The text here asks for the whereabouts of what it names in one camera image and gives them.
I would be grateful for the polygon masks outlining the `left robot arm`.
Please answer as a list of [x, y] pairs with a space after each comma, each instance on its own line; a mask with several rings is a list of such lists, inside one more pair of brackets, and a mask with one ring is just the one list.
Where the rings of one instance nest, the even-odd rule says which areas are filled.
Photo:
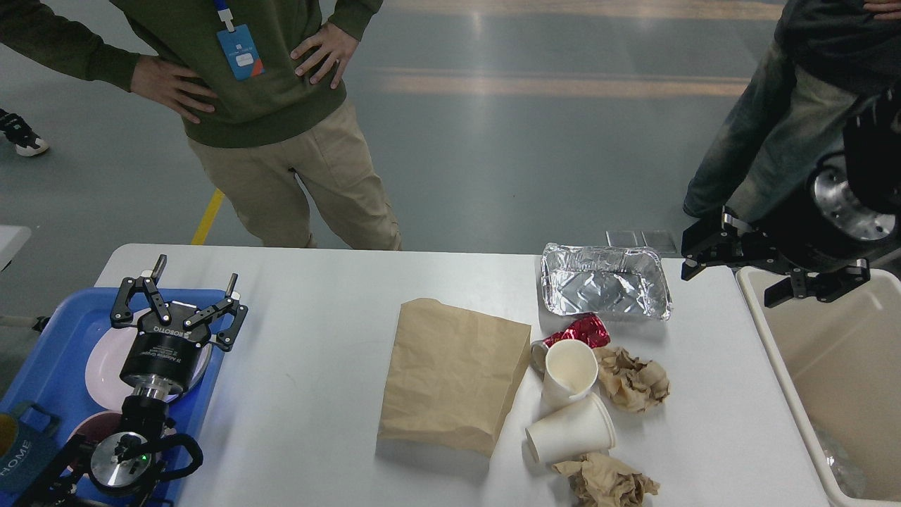
[[152, 270], [123, 279], [113, 301], [111, 327], [136, 332], [119, 373], [131, 391], [115, 429], [96, 442], [81, 434], [71, 437], [14, 505], [96, 506], [77, 493], [87, 476], [100, 493], [144, 506], [155, 500], [158, 485], [203, 465], [199, 443], [177, 432], [169, 400], [189, 391], [203, 353], [232, 349], [248, 307], [235, 292], [237, 274], [229, 277], [222, 298], [207, 307], [167, 301], [158, 289], [166, 263], [160, 256]]

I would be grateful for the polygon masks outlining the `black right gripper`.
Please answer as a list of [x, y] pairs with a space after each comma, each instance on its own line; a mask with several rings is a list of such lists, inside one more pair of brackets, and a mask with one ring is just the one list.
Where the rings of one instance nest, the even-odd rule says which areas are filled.
[[870, 280], [869, 261], [898, 248], [899, 161], [878, 156], [848, 166], [833, 151], [753, 225], [725, 206], [686, 228], [680, 277], [721, 265], [778, 272], [781, 254], [799, 268], [766, 289], [765, 307], [805, 298], [831, 303]]

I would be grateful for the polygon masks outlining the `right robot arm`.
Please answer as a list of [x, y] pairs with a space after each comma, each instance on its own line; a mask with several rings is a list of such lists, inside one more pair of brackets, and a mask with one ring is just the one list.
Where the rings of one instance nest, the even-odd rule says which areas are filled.
[[870, 263], [899, 251], [899, 86], [844, 125], [788, 196], [754, 220], [725, 206], [684, 231], [680, 276], [726, 265], [780, 275], [764, 304], [830, 303], [870, 280]]

